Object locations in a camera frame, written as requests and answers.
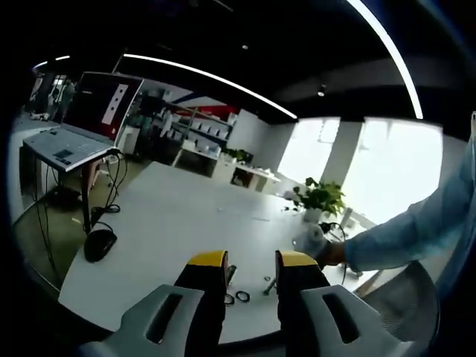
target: light blue sleeve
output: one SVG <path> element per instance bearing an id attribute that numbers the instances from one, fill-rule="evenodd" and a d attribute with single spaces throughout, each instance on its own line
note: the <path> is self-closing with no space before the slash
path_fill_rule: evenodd
<path id="1" fill-rule="evenodd" d="M 396 268 L 456 242 L 475 191 L 472 149 L 470 141 L 460 169 L 427 199 L 349 239 L 345 246 L 349 266 L 356 271 Z"/>

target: computer mouse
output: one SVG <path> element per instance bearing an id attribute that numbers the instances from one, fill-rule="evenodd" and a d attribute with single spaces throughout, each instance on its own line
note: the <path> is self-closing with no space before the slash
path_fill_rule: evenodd
<path id="1" fill-rule="evenodd" d="M 107 229 L 92 231 L 84 243 L 84 257 L 90 263 L 99 262 L 111 250 L 118 238 Z"/>

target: laptop screen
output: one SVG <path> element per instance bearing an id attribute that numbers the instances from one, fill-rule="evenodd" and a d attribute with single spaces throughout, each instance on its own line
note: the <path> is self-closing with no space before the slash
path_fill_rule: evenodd
<path id="1" fill-rule="evenodd" d="M 142 82 L 139 78 L 85 72 L 63 123 L 114 142 Z"/>

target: laptop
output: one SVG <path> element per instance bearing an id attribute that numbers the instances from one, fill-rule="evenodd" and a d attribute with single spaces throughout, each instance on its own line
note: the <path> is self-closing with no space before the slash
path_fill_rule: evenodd
<path id="1" fill-rule="evenodd" d="M 59 127 L 23 140 L 44 162 L 68 172 L 116 147 L 144 79 L 85 72 Z"/>

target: black ring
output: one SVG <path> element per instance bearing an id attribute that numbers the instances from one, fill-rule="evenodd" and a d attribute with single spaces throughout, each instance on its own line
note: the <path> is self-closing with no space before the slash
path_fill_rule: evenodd
<path id="1" fill-rule="evenodd" d="M 225 294 L 225 306 L 231 306 L 231 305 L 234 305 L 235 304 L 235 298 L 233 297 L 233 295 L 230 295 L 230 294 Z"/>
<path id="2" fill-rule="evenodd" d="M 250 301 L 250 294 L 247 292 L 244 292 L 243 290 L 238 291 L 235 296 L 237 297 L 238 300 L 242 301 L 243 303 L 247 303 Z"/>

